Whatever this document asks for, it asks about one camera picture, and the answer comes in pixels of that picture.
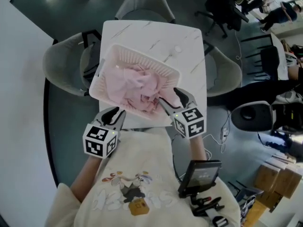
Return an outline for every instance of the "gray chair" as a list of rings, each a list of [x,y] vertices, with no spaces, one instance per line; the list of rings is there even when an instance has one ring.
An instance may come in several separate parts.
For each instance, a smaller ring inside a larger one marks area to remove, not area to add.
[[[208,48],[204,51],[205,56],[210,55],[216,64],[217,78],[214,86],[207,91],[207,97],[222,95],[233,91],[241,85],[242,71],[240,66],[225,56],[217,47],[213,47],[206,41]]]
[[[89,84],[83,78],[92,48],[88,45],[88,34],[101,40],[95,30],[79,33],[48,48],[43,58],[45,77],[60,89],[77,96],[89,95]]]
[[[266,101],[250,102],[234,109],[231,120],[242,131],[269,131],[276,122],[276,110]]]
[[[175,24],[175,16],[171,12],[166,0],[124,0],[116,13],[115,19],[120,20],[126,14],[136,10],[151,10],[161,15],[167,22]]]

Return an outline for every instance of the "office chair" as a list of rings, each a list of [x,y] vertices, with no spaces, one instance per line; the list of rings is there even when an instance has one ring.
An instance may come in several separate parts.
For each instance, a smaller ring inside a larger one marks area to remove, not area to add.
[[[242,82],[242,70],[240,66],[207,41],[204,40],[203,44],[208,45],[208,48],[204,51],[204,55],[209,54],[214,59],[217,69],[215,84],[207,90],[207,97],[222,95],[239,87]]]
[[[82,89],[81,78],[81,72],[89,62],[83,57],[85,55],[88,57],[92,48],[88,43],[87,35],[89,34],[101,40],[101,35],[96,30],[78,33],[48,48],[43,58],[45,77],[60,89],[77,96],[89,95],[87,90],[89,85],[83,83],[86,88]]]
[[[171,12],[166,0],[124,0],[118,12],[115,15],[115,20],[120,20],[127,14],[136,10],[151,10],[163,17],[167,22],[175,24],[175,16]]]
[[[205,34],[206,36],[212,31],[215,24],[219,25],[224,35],[223,38],[227,38],[227,33],[223,27],[223,24],[227,24],[228,29],[235,29],[240,31],[241,19],[248,22],[249,20],[242,14],[236,7],[233,0],[207,0],[205,3],[206,10],[211,14],[204,13],[201,11],[195,12],[197,17],[199,14],[211,18],[214,22],[211,25],[209,31]]]
[[[261,65],[256,65],[255,67],[262,67],[262,71],[250,72],[247,73],[247,75],[258,74],[256,76],[258,78],[268,75],[270,76],[271,80],[278,80],[277,69],[280,64],[278,49],[275,46],[270,46],[268,48],[261,50],[260,53],[257,53],[255,55],[261,56]]]

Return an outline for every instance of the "pink cloth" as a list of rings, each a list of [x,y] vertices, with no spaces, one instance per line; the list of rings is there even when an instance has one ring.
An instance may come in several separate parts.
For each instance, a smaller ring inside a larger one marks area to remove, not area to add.
[[[160,96],[172,105],[179,99],[172,88],[163,88],[167,81],[165,77],[140,65],[108,68],[104,75],[108,97],[118,104],[151,112],[157,107]]]

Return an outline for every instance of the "person's wrist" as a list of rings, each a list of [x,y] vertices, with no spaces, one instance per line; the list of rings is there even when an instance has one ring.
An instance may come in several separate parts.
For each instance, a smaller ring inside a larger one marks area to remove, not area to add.
[[[89,156],[88,161],[91,163],[100,164],[102,159],[98,157]]]

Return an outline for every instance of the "white table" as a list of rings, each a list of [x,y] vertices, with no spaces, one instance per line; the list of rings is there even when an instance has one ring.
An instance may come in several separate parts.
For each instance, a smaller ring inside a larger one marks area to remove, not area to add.
[[[100,60],[112,44],[121,44],[143,52],[179,70],[178,87],[196,98],[206,120],[206,73],[202,33],[197,28],[140,20],[113,20],[103,24]],[[181,48],[174,53],[175,46]],[[100,111],[110,105],[99,102]],[[170,126],[164,122],[146,120],[128,113],[124,129]]]
[[[279,53],[279,66],[278,66],[278,78],[279,80],[288,80],[288,72],[287,72],[287,61],[285,56],[284,47],[281,41],[273,34],[270,33],[272,44],[278,49]]]

